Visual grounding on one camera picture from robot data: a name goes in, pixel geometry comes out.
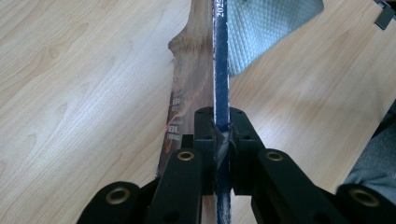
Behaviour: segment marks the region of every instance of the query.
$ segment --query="textured fabric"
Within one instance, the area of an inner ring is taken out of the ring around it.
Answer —
[[[229,74],[234,77],[323,10],[322,0],[228,1]]]

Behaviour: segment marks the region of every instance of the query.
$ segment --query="wooden table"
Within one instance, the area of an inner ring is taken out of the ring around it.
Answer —
[[[154,178],[190,0],[0,3],[0,222],[75,223],[101,187]],[[371,0],[325,10],[232,80],[267,147],[329,191],[396,97],[396,23]],[[254,222],[247,198],[234,223]]]

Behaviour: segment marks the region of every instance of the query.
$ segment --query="clamp jaw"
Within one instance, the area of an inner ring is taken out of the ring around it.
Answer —
[[[316,187],[286,153],[265,148],[246,114],[231,108],[230,185],[250,195],[258,223],[396,223],[396,206],[372,189],[343,185],[335,195]],[[222,135],[213,108],[195,112],[194,135],[183,135],[163,176],[143,188],[102,188],[78,223],[200,223],[202,196],[217,189],[216,150]]]

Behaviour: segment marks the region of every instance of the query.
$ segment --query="gray cloth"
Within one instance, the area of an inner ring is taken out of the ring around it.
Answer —
[[[373,189],[396,205],[396,179],[385,172],[374,169],[353,170],[344,184],[360,184]]]
[[[230,0],[227,4],[231,77],[323,10],[322,0]]]

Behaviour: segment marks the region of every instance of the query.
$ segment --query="black clamp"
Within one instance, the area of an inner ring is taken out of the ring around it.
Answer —
[[[377,25],[382,30],[385,30],[387,29],[392,19],[396,20],[396,12],[392,8],[392,6],[394,5],[391,5],[390,3],[387,3],[385,1],[376,0],[376,2],[380,7],[384,8],[384,10],[382,11],[381,15],[379,15],[378,19],[375,22],[375,25]]]
[[[396,206],[372,189],[343,185],[335,195],[316,187],[292,158],[268,149],[246,114],[231,108],[230,173],[235,195],[249,195],[258,223],[396,223]],[[216,186],[221,136],[213,108],[195,112],[195,135],[184,135],[161,178],[143,188],[116,182],[101,189],[78,223],[200,223],[202,196]]]

